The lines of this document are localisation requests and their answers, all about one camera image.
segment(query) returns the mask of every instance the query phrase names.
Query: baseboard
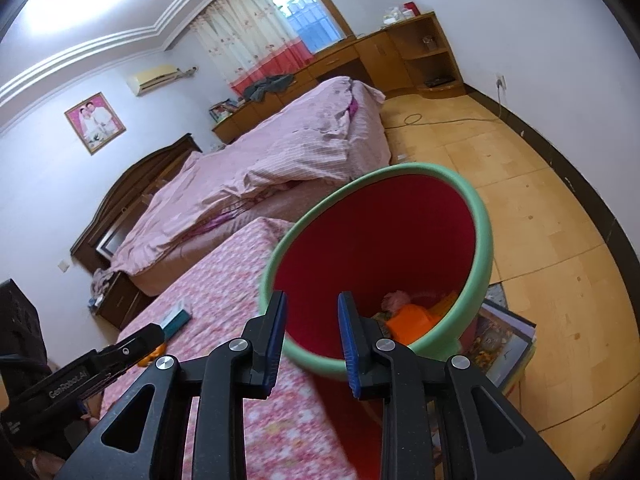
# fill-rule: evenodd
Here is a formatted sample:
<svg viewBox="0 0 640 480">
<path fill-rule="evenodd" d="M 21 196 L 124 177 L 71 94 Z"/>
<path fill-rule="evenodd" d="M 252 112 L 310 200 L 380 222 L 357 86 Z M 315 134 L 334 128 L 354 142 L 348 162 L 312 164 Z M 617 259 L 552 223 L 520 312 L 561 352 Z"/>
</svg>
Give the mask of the baseboard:
<svg viewBox="0 0 640 480">
<path fill-rule="evenodd" d="M 489 96 L 476 90 L 472 86 L 465 85 L 466 93 L 489 111 L 498 115 L 500 105 Z M 504 121 L 516 133 L 520 134 L 527 144 L 546 160 L 546 163 L 562 179 L 565 186 L 571 190 L 578 202 L 587 212 L 591 221 L 604 238 L 613 259 L 618 266 L 626 291 L 629 294 L 631 305 L 636 316 L 636 323 L 640 332 L 640 261 L 634 251 L 631 242 L 620 227 L 615 216 L 598 195 L 591 184 L 580 174 L 566 157 L 555 149 L 551 143 L 539 132 L 534 130 L 517 115 L 502 108 L 501 120 Z M 640 443 L 640 417 L 636 421 L 626 442 L 620 448 L 618 454 L 610 463 L 610 467 L 598 477 L 598 480 L 623 480 L 635 478 L 631 475 L 631 464 L 636 462 Z"/>
</svg>

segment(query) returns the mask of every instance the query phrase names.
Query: floor tile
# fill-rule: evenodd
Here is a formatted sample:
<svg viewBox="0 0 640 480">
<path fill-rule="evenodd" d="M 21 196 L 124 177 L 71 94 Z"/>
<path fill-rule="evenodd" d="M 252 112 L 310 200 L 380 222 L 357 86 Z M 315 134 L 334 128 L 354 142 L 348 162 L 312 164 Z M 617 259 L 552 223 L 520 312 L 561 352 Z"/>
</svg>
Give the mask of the floor tile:
<svg viewBox="0 0 640 480">
<path fill-rule="evenodd" d="M 640 372 L 638 327 L 605 245 L 502 285 L 510 310 L 537 324 L 521 387 L 536 430 L 592 408 Z"/>
<path fill-rule="evenodd" d="M 603 243 L 551 168 L 481 187 L 503 280 L 556 264 Z"/>
<path fill-rule="evenodd" d="M 474 187 L 548 168 L 542 157 L 505 124 L 489 133 L 447 144 L 446 149 L 460 174 Z"/>
<path fill-rule="evenodd" d="M 495 260 L 491 266 L 491 278 L 489 279 L 489 285 L 493 285 L 494 283 L 500 283 L 502 280 L 500 279 L 500 272 L 498 272 L 498 266 L 495 264 Z"/>
<path fill-rule="evenodd" d="M 618 452 L 640 413 L 640 378 L 612 397 L 540 433 L 576 480 L 589 480 L 591 471 Z"/>
<path fill-rule="evenodd" d="M 421 114 L 423 122 L 496 117 L 468 96 L 425 100 L 417 95 L 390 99 L 381 116 L 385 126 L 394 126 L 413 113 Z M 443 146 L 468 139 L 466 146 L 478 152 L 456 150 L 457 156 L 481 158 L 491 136 L 476 137 L 496 131 L 507 137 L 507 144 L 491 146 L 497 151 L 486 158 L 500 155 L 506 161 L 495 159 L 500 162 L 497 170 L 484 170 L 480 163 L 473 170 L 475 162 L 471 170 L 465 169 L 474 178 L 489 175 L 492 180 L 521 171 L 507 159 L 520 154 L 521 139 L 501 122 L 404 126 L 387 135 L 396 153 L 411 151 L 417 158 L 455 165 L 452 158 L 444 158 Z M 536 167 L 537 162 L 529 163 Z M 613 457 L 640 410 L 640 380 L 618 393 L 613 387 L 638 372 L 640 355 L 620 276 L 596 228 L 553 171 L 520 174 L 480 187 L 479 193 L 494 229 L 492 282 L 509 280 L 505 289 L 510 308 L 538 323 L 536 355 L 519 391 L 508 399 L 514 405 L 521 402 L 521 411 L 539 430 L 551 421 L 558 424 L 542 435 L 576 478 L 586 480 L 594 467 Z M 605 400 L 596 404 L 598 399 Z"/>
<path fill-rule="evenodd" d="M 452 144 L 480 134 L 494 132 L 503 125 L 489 121 L 462 121 L 459 123 L 435 124 L 433 132 L 441 145 Z"/>
<path fill-rule="evenodd" d="M 520 383 L 516 383 L 513 389 L 507 395 L 507 400 L 513 404 L 513 407 L 516 408 L 519 412 L 522 410 L 521 402 L 520 402 Z"/>
</svg>

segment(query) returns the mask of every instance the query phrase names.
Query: window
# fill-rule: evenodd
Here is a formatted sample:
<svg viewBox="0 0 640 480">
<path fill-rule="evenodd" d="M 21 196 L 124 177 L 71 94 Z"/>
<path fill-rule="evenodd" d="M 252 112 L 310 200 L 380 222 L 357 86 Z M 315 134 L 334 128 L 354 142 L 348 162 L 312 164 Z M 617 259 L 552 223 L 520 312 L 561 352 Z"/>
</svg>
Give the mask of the window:
<svg viewBox="0 0 640 480">
<path fill-rule="evenodd" d="M 313 54 L 345 38 L 321 0 L 272 1 Z"/>
</svg>

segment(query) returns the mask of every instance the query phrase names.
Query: floral curtain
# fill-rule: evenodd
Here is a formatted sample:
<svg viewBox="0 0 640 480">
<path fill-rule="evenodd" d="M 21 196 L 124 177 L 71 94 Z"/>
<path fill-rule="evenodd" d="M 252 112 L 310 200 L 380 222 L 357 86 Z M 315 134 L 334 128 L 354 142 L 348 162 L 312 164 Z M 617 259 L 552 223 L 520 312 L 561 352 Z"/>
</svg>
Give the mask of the floral curtain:
<svg viewBox="0 0 640 480">
<path fill-rule="evenodd" d="M 191 28 L 238 95 L 268 75 L 296 72 L 313 58 L 271 0 L 214 0 Z"/>
</svg>

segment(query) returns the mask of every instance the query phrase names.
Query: picture frame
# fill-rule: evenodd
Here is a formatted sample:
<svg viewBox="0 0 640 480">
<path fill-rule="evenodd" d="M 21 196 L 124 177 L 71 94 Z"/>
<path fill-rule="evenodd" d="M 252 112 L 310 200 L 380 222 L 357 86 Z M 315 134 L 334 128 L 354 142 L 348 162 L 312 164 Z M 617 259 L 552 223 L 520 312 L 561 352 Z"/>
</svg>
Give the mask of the picture frame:
<svg viewBox="0 0 640 480">
<path fill-rule="evenodd" d="M 91 155 L 127 130 L 102 92 L 67 110 L 65 117 Z"/>
</svg>

